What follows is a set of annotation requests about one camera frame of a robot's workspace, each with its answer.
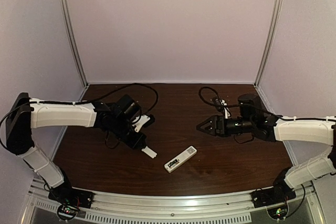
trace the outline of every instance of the white wall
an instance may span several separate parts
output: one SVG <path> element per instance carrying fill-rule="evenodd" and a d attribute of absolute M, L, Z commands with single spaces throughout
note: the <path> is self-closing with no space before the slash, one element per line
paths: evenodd
<path fill-rule="evenodd" d="M 284 0 L 275 41 L 260 88 L 277 113 L 336 115 L 336 1 Z M 292 142 L 303 162 L 325 149 Z M 336 177 L 315 182 L 329 224 L 336 220 Z"/>
<path fill-rule="evenodd" d="M 253 83 L 274 0 L 68 0 L 91 83 Z"/>
<path fill-rule="evenodd" d="M 1 117 L 23 91 L 41 99 L 79 98 L 83 88 L 65 31 L 59 0 L 0 0 Z M 33 137 L 50 154 L 59 132 L 45 128 Z M 33 173 L 2 148 L 0 170 L 0 222 L 14 224 Z"/>

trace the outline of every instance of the wooden table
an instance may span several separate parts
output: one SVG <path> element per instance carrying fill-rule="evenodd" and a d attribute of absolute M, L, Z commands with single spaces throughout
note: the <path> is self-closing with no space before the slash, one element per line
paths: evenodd
<path fill-rule="evenodd" d="M 202 84 L 151 84 L 159 95 L 151 111 L 156 122 L 147 129 L 148 146 L 157 152 L 155 159 L 120 144 L 110 150 L 99 129 L 68 127 L 55 157 L 72 185 L 89 190 L 151 196 L 191 196 L 232 193 L 271 186 L 276 176 L 291 166 L 284 145 L 254 140 L 237 144 L 232 137 L 206 135 L 196 125 L 218 112 L 204 104 L 197 92 Z M 229 104 L 239 95 L 256 93 L 252 85 L 214 84 Z M 90 100 L 121 85 L 91 85 L 84 97 Z M 146 110 L 155 95 L 144 87 L 133 86 L 104 99 L 116 101 L 129 94 Z M 210 99 L 213 95 L 204 92 Z M 233 116 L 239 109 L 231 109 Z M 239 136 L 239 141 L 250 135 Z M 110 137 L 110 145 L 115 140 Z M 193 145 L 197 154 L 169 174 L 163 165 Z"/>

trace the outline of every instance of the white arm segment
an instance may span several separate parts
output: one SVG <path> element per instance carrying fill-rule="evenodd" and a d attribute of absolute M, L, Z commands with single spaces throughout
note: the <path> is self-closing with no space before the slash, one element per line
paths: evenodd
<path fill-rule="evenodd" d="M 327 116 L 328 119 L 336 119 L 334 116 Z M 277 141 L 306 141 L 333 145 L 333 126 L 335 122 L 318 120 L 297 120 L 283 121 L 279 119 L 274 127 L 275 139 Z"/>
<path fill-rule="evenodd" d="M 44 178 L 49 186 L 55 188 L 64 182 L 63 174 L 58 166 L 48 158 L 37 144 L 19 157 L 23 158 L 34 169 L 34 172 Z"/>
<path fill-rule="evenodd" d="M 284 119 L 295 119 L 284 116 Z M 305 141 L 333 145 L 334 132 L 332 126 L 335 122 L 334 116 L 327 116 L 326 121 L 319 120 L 297 120 L 283 121 L 279 119 L 274 127 L 275 139 L 277 141 Z M 295 188 L 307 181 L 318 179 L 323 175 L 335 173 L 336 169 L 328 158 L 332 147 L 322 154 L 309 159 L 308 161 L 293 166 L 286 173 L 285 182 L 290 188 Z"/>
<path fill-rule="evenodd" d="M 30 99 L 34 108 L 31 117 L 31 128 L 36 129 L 45 126 L 83 126 L 93 127 L 97 113 L 92 103 L 83 105 L 43 104 L 39 99 Z"/>

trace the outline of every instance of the white remote control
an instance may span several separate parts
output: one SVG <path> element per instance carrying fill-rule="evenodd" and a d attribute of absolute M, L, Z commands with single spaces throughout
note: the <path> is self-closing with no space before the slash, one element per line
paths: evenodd
<path fill-rule="evenodd" d="M 164 165 L 164 168 L 171 173 L 178 167 L 180 167 L 183 163 L 185 163 L 189 158 L 194 156 L 197 153 L 197 150 L 190 146 L 188 147 L 184 152 L 178 154 L 178 156 L 174 157 L 172 160 L 170 160 L 168 163 Z"/>

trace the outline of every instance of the robotic arm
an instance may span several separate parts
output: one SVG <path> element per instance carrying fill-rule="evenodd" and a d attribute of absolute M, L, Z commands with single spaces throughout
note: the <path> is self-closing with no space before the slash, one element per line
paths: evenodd
<path fill-rule="evenodd" d="M 154 122 L 154 116 L 140 115 L 132 120 L 141 108 L 128 95 L 115 103 L 105 104 L 101 101 L 42 101 L 30 98 L 28 93 L 21 93 L 11 111 L 6 119 L 7 150 L 21 157 L 43 178 L 50 190 L 50 199 L 65 206 L 90 208 L 93 193 L 72 188 L 64 171 L 34 143 L 31 129 L 61 125 L 95 127 L 113 133 L 132 149 L 144 150 L 149 155 L 154 153 L 146 146 L 146 136 L 140 132 L 141 127 Z"/>
<path fill-rule="evenodd" d="M 212 99 L 217 110 L 227 110 L 219 97 Z M 303 183 L 336 172 L 336 117 L 326 118 L 289 118 L 271 114 L 264 116 L 260 97 L 244 94 L 238 98 L 240 116 L 236 119 L 225 115 L 214 115 L 197 126 L 199 131 L 228 137 L 236 134 L 251 133 L 253 137 L 268 141 L 305 141 L 330 146 L 325 152 L 308 161 L 283 170 L 273 183 L 273 188 L 252 193 L 255 207 L 283 202 L 285 198 L 295 198 L 293 191 Z"/>

